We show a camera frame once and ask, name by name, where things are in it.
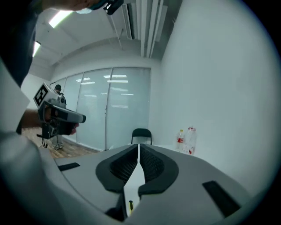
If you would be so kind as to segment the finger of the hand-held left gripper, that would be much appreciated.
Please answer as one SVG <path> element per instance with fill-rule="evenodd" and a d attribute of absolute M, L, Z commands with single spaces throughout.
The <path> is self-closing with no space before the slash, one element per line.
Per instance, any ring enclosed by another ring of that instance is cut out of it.
<path fill-rule="evenodd" d="M 71 122 L 71 123 L 84 123 L 86 121 L 86 116 L 72 111 L 72 110 L 68 110 L 66 109 L 65 112 L 67 113 L 67 119 L 66 121 Z"/>

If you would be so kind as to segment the person's left hand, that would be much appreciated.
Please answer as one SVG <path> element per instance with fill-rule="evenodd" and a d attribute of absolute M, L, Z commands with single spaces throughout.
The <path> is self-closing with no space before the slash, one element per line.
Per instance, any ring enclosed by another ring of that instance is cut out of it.
<path fill-rule="evenodd" d="M 45 107 L 44 120 L 42 123 L 43 134 L 48 134 L 49 137 L 57 135 L 72 135 L 76 133 L 79 123 L 71 123 L 63 121 L 58 117 L 60 111 L 52 107 Z"/>

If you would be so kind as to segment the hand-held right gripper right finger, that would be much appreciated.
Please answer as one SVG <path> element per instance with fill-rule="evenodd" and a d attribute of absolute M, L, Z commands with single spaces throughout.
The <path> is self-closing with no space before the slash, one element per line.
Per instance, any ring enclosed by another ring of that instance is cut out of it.
<path fill-rule="evenodd" d="M 194 156 L 141 144 L 140 164 L 145 184 L 139 188 L 139 222 L 241 222 L 260 201 Z"/>

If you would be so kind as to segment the red label plastic bottle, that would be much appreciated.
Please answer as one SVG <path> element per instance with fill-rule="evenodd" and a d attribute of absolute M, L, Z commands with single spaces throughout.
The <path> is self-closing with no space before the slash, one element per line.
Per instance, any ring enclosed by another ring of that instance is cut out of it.
<path fill-rule="evenodd" d="M 177 150 L 179 152 L 182 151 L 184 145 L 184 131 L 180 129 L 179 133 L 177 134 Z"/>

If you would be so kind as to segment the frosted glass partition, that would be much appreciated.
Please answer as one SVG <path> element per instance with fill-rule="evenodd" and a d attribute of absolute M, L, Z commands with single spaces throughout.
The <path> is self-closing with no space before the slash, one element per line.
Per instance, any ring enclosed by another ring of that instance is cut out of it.
<path fill-rule="evenodd" d="M 61 86 L 67 109 L 86 116 L 77 132 L 64 138 L 98 151 L 131 143 L 137 128 L 148 128 L 151 70 L 117 67 L 73 74 Z"/>

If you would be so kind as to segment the long ceiling light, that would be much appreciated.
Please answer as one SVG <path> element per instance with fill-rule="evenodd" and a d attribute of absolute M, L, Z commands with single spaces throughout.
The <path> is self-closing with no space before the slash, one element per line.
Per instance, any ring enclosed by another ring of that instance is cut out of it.
<path fill-rule="evenodd" d="M 67 18 L 72 13 L 73 11 L 59 11 L 49 21 L 49 25 L 55 28 L 59 23 L 61 23 L 65 18 Z"/>

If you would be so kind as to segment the person's black clothing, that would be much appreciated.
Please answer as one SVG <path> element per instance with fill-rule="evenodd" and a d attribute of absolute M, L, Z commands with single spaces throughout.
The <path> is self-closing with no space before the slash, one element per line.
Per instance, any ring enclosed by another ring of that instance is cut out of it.
<path fill-rule="evenodd" d="M 27 76 L 42 0 L 0 0 L 0 57 L 20 87 Z"/>

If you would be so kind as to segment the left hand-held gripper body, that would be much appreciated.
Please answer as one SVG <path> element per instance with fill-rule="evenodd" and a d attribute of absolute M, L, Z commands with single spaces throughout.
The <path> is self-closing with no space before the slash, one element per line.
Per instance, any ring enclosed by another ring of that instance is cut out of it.
<path fill-rule="evenodd" d="M 72 135 L 75 123 L 67 121 L 65 100 L 61 95 L 43 83 L 33 98 L 38 109 L 41 134 L 37 137 L 51 139 L 58 135 Z"/>

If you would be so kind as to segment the black folding chair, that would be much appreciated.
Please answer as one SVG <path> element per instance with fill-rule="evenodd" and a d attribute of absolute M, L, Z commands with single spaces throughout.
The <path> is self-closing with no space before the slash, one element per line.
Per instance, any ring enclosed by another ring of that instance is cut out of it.
<path fill-rule="evenodd" d="M 131 135 L 131 144 L 133 143 L 134 137 L 144 137 L 144 138 L 150 138 L 150 145 L 152 145 L 152 133 L 145 128 L 137 128 L 133 130 Z"/>

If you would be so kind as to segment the white ceiling rails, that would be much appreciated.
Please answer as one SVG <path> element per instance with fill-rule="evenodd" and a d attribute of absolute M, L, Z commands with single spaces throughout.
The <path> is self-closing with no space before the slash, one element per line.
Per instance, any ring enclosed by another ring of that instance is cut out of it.
<path fill-rule="evenodd" d="M 134 0 L 132 3 L 134 39 L 140 41 L 140 55 L 151 58 L 160 41 L 168 7 L 164 0 Z"/>

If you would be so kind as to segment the ceiling air conditioner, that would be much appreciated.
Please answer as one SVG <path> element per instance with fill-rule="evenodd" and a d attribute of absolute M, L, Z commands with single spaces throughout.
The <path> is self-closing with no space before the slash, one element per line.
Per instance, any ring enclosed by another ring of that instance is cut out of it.
<path fill-rule="evenodd" d="M 138 34 L 137 34 L 136 4 L 135 3 L 123 4 L 121 9 L 122 9 L 122 15 L 124 19 L 127 38 L 130 40 L 137 39 Z"/>

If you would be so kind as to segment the large clear plastic bottle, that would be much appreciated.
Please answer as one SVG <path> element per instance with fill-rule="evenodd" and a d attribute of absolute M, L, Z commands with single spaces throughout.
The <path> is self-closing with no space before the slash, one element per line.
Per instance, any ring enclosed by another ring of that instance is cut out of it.
<path fill-rule="evenodd" d="M 194 127 L 189 127 L 185 135 L 183 153 L 186 153 L 188 155 L 194 155 L 196 142 L 197 142 L 197 131 Z"/>

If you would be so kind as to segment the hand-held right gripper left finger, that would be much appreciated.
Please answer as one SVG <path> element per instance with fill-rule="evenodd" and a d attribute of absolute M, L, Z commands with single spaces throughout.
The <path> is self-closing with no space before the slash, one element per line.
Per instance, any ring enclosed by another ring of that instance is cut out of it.
<path fill-rule="evenodd" d="M 72 158 L 55 159 L 72 188 L 104 214 L 124 221 L 129 214 L 125 185 L 138 163 L 138 145 Z"/>

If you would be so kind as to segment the small ceiling light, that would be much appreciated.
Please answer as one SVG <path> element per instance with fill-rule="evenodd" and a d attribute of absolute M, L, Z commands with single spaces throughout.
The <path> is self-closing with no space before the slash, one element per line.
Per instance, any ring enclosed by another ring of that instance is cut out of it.
<path fill-rule="evenodd" d="M 34 42 L 32 57 L 34 57 L 36 55 L 36 53 L 39 50 L 40 46 L 41 46 L 40 42 L 38 42 L 38 41 Z"/>

